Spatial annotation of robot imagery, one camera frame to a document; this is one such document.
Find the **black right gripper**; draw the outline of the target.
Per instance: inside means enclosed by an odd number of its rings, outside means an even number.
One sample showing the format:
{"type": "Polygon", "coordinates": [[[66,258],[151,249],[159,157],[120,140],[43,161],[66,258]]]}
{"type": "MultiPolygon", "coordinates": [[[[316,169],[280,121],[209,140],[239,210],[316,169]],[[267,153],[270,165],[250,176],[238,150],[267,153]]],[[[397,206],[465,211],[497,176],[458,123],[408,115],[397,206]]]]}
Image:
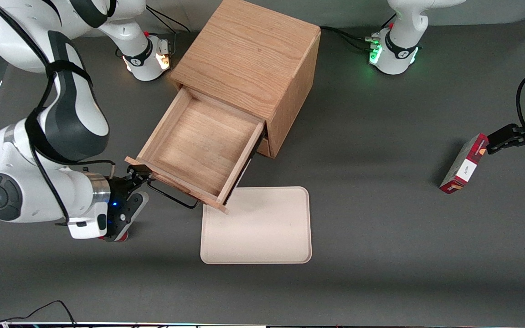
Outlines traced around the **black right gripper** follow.
{"type": "Polygon", "coordinates": [[[146,165],[129,165],[127,174],[124,177],[107,177],[110,187],[108,215],[128,215],[134,210],[134,203],[130,204],[129,198],[136,189],[152,178],[153,172],[146,165]]]}

